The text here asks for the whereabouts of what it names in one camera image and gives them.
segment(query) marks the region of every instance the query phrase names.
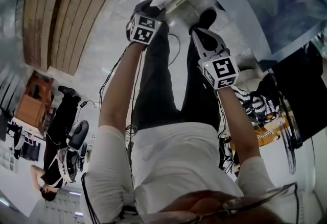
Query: white t-shirt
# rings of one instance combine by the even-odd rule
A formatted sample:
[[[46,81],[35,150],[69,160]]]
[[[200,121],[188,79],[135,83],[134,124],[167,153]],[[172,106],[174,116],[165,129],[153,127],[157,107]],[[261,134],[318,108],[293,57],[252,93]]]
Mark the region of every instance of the white t-shirt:
[[[85,179],[87,193],[101,223],[113,221],[125,205],[139,214],[155,213],[182,195],[200,190],[234,196],[273,188],[264,161],[253,157],[242,164],[237,183],[218,168],[218,133],[210,125],[186,122],[141,130],[133,137],[131,171],[125,137],[102,126]],[[91,223],[85,198],[81,210]]]

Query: ceiling light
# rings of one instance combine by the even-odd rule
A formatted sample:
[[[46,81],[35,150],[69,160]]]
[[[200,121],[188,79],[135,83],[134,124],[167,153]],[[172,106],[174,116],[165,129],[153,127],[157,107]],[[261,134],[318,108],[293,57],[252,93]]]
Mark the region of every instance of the ceiling light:
[[[75,216],[76,217],[83,217],[83,213],[82,212],[75,212]]]
[[[7,207],[9,207],[9,202],[8,201],[6,201],[3,197],[0,197],[0,202],[3,204],[3,205],[5,205],[5,206],[7,206]]]
[[[70,193],[70,195],[75,195],[75,196],[80,196],[81,194],[80,193],[76,193],[76,192],[69,192]]]

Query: wooden cabinet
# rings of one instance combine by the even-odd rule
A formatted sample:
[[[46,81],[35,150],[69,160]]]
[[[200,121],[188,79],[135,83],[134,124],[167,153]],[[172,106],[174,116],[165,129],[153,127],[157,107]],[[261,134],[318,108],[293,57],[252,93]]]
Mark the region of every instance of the wooden cabinet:
[[[53,100],[51,93],[53,82],[54,79],[34,71],[15,114],[17,119],[36,127],[41,133]]]

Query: hair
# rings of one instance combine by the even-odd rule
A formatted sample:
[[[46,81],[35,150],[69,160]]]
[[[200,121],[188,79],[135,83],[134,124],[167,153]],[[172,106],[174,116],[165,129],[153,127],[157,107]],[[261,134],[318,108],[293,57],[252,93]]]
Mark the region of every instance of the hair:
[[[41,191],[41,194],[42,194],[42,197],[48,202],[52,202],[57,196],[57,193],[52,192],[52,191],[47,192],[47,193]]]

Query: black pants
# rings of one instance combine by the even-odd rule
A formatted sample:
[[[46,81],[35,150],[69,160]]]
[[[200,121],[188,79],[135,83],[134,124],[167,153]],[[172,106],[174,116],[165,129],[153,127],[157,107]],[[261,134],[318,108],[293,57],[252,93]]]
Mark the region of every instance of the black pants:
[[[47,171],[53,158],[56,156],[57,151],[61,148],[67,147],[66,137],[71,131],[80,99],[78,97],[71,97],[65,95],[56,112],[49,129],[48,136],[46,137],[46,147],[44,152],[44,167]]]
[[[198,68],[199,55],[191,39],[188,82],[181,111],[176,109],[169,63],[168,25],[163,23],[145,56],[141,88],[133,111],[137,130],[180,122],[201,122],[219,129],[219,104],[214,89]]]

